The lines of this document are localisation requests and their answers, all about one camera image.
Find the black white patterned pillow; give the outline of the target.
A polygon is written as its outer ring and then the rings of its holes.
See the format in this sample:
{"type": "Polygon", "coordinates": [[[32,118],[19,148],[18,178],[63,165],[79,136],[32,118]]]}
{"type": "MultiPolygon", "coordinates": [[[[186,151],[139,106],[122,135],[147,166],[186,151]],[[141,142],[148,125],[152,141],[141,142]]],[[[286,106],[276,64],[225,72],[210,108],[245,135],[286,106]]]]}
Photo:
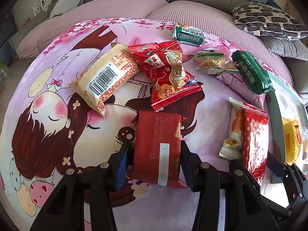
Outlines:
{"type": "Polygon", "coordinates": [[[300,40],[307,37],[307,27],[283,10],[259,2],[247,2],[233,11],[234,25],[259,37],[300,40]]]}

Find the white red rice cracker pack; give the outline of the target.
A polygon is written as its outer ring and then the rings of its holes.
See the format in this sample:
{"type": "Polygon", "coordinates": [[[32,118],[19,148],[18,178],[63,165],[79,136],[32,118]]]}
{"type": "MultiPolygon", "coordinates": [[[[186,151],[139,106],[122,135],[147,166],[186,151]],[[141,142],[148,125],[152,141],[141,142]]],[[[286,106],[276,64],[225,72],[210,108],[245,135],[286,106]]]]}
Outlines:
{"type": "Polygon", "coordinates": [[[262,184],[269,145],[268,113],[249,103],[229,98],[232,105],[228,137],[219,156],[239,159],[259,185],[262,184]]]}

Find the dark red rectangular snack pack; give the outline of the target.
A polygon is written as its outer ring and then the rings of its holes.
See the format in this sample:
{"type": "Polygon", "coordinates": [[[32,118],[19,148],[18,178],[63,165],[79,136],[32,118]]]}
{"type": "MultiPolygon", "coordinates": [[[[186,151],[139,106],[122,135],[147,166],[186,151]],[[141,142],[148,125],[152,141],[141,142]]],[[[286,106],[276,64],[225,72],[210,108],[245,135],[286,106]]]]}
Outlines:
{"type": "Polygon", "coordinates": [[[179,178],[182,121],[179,114],[138,113],[131,178],[165,187],[187,187],[179,178]]]}

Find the clear wrapped small bun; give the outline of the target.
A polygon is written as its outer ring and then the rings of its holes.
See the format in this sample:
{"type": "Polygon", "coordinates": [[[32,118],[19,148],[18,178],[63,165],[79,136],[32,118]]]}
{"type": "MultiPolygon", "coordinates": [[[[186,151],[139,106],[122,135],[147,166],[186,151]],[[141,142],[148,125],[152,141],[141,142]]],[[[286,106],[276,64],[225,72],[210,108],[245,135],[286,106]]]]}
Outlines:
{"type": "Polygon", "coordinates": [[[302,128],[301,130],[301,137],[303,142],[303,155],[302,160],[307,160],[308,156],[308,130],[307,128],[302,128]]]}

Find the yellow cake snack pack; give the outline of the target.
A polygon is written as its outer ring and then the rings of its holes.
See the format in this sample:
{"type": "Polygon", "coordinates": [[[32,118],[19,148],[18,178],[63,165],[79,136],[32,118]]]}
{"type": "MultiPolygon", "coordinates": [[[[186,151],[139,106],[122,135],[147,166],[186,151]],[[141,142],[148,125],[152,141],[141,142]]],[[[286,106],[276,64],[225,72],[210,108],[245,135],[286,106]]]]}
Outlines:
{"type": "Polygon", "coordinates": [[[282,118],[285,135],[285,162],[292,165],[300,155],[302,137],[296,119],[282,118]]]}

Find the pink waffle sofa cover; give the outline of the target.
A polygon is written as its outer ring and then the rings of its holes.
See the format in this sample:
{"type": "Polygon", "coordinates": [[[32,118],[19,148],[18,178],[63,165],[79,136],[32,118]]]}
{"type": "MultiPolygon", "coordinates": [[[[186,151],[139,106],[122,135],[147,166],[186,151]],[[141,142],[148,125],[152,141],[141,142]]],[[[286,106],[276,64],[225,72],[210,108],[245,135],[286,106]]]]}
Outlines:
{"type": "Polygon", "coordinates": [[[213,7],[190,1],[94,0],[66,14],[46,20],[32,29],[16,48],[17,57],[37,57],[56,37],[79,21],[93,18],[145,18],[189,24],[214,34],[252,53],[282,76],[289,84],[293,78],[284,61],[252,34],[238,29],[233,17],[213,7]]]}

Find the red festive snack bag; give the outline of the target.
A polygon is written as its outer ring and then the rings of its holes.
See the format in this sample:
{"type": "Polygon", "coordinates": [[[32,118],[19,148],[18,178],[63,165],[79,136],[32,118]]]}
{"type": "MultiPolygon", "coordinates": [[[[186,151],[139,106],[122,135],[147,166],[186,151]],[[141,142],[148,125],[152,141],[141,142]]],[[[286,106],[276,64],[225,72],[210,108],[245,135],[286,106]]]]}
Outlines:
{"type": "Polygon", "coordinates": [[[202,89],[195,77],[184,69],[183,51],[176,41],[132,45],[128,51],[152,81],[154,111],[202,89]]]}

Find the dark blue cloth behind pillow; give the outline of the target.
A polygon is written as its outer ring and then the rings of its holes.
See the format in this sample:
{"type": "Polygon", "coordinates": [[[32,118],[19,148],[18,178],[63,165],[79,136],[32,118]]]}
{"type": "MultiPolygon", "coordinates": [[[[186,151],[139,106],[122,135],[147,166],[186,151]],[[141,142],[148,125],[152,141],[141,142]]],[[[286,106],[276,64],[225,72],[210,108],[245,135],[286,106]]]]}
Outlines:
{"type": "Polygon", "coordinates": [[[268,0],[266,4],[282,10],[282,8],[274,0],[268,0]]]}

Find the dark green snack pack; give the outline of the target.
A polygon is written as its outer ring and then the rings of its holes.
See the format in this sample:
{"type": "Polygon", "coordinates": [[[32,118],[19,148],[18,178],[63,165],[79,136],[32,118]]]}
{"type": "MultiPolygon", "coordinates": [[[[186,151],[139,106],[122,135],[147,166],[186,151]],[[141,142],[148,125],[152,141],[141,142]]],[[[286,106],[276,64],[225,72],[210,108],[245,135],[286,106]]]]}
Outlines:
{"type": "Polygon", "coordinates": [[[264,94],[275,91],[269,75],[251,53],[237,50],[231,57],[253,93],[264,94]]]}

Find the pink cartoon print cloth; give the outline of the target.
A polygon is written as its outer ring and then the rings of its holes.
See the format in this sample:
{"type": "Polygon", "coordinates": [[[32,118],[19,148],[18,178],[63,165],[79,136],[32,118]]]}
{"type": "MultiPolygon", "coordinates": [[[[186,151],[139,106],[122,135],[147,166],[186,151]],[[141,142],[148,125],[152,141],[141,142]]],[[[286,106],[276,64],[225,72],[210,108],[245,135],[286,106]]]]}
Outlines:
{"type": "MultiPolygon", "coordinates": [[[[189,55],[203,49],[216,50],[233,61],[231,55],[235,51],[245,50],[206,32],[206,42],[201,46],[179,43],[184,69],[202,89],[159,111],[151,107],[152,81],[140,68],[104,102],[104,116],[69,87],[115,43],[129,47],[176,41],[172,38],[174,25],[139,18],[85,20],[57,37],[31,63],[10,100],[1,133],[1,203],[8,221],[17,230],[31,230],[68,169],[89,172],[107,162],[125,142],[131,142],[125,181],[119,190],[110,193],[116,230],[193,230],[199,193],[187,185],[181,166],[179,178],[186,188],[165,187],[130,177],[135,118],[141,110],[181,115],[181,142],[185,141],[202,162],[229,172],[231,161],[219,156],[228,137],[232,109],[229,98],[249,102],[219,81],[217,74],[195,71],[194,59],[189,55]]],[[[284,80],[268,64],[256,60],[266,72],[284,80]]],[[[259,186],[265,204],[269,199],[288,207],[282,179],[267,166],[259,186]]]]}

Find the clear green biscuit pack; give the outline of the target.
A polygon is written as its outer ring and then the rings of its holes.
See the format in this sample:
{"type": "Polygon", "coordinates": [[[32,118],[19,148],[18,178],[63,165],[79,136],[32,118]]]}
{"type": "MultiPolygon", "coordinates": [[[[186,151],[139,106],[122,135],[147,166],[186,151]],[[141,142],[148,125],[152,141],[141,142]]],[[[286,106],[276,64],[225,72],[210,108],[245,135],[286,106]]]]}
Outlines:
{"type": "Polygon", "coordinates": [[[220,74],[223,71],[234,74],[240,73],[233,61],[220,51],[203,49],[189,56],[194,59],[195,71],[205,74],[220,74]]]}

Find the grey velvet pillow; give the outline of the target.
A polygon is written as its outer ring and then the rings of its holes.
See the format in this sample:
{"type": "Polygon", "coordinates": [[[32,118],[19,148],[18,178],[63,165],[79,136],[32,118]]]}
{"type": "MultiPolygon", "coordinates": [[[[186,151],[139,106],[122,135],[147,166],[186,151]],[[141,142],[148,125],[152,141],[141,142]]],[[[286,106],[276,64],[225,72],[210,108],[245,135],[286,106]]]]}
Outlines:
{"type": "Polygon", "coordinates": [[[308,49],[300,40],[284,40],[274,37],[259,37],[267,49],[281,57],[307,61],[308,49]]]}

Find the green white small snack pack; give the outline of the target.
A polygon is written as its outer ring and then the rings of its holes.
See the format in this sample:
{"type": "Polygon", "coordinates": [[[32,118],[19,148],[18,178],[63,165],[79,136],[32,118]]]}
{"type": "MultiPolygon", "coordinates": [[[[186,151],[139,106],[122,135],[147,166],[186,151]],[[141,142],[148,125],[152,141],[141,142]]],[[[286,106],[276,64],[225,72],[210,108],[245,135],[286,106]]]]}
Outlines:
{"type": "Polygon", "coordinates": [[[204,34],[199,28],[179,23],[174,25],[172,38],[178,43],[192,46],[201,46],[206,42],[204,34]]]}

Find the teal white box tray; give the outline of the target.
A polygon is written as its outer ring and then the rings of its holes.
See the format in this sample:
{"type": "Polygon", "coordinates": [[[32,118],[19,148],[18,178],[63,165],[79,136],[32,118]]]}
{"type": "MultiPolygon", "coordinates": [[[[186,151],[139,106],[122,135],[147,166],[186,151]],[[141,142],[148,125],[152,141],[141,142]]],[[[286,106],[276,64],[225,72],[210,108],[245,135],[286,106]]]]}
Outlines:
{"type": "Polygon", "coordinates": [[[307,112],[302,99],[291,85],[270,71],[267,74],[274,88],[274,92],[271,91],[266,94],[274,142],[273,155],[279,162],[283,163],[286,161],[286,155],[282,120],[296,119],[299,123],[300,134],[303,135],[307,130],[307,112]]]}

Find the beige barcode cracker pack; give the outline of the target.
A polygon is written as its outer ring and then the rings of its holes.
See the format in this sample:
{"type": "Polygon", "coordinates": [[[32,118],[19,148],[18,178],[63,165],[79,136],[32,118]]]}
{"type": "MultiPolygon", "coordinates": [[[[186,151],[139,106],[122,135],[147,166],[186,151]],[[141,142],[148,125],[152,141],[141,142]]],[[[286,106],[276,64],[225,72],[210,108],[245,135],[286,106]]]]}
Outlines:
{"type": "Polygon", "coordinates": [[[140,71],[128,46],[115,43],[75,81],[69,84],[83,100],[101,116],[105,115],[104,102],[127,80],[140,71]]]}

